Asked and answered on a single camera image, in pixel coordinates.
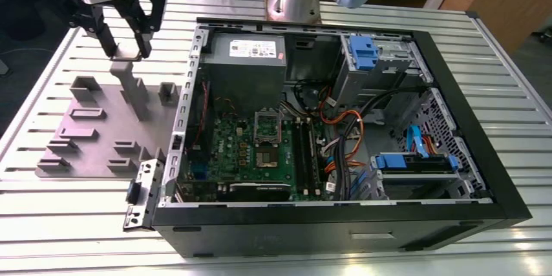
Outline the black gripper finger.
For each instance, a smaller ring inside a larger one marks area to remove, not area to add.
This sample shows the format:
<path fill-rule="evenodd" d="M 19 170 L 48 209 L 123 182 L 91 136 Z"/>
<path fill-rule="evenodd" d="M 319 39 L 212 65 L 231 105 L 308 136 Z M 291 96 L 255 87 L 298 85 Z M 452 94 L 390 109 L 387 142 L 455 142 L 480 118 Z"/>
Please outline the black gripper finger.
<path fill-rule="evenodd" d="M 99 5 L 90 5 L 83 0 L 42 0 L 55 15 L 72 28 L 83 28 L 88 35 L 100 42 L 104 53 L 112 57 L 116 43 L 110 26 L 104 22 L 104 12 Z"/>
<path fill-rule="evenodd" d="M 148 58 L 151 55 L 151 38 L 152 34 L 160 30 L 167 5 L 167 0 L 148 1 L 152 5 L 150 14 L 144 12 L 139 0 L 115 1 L 115 8 L 134 31 L 138 49 L 143 58 Z"/>

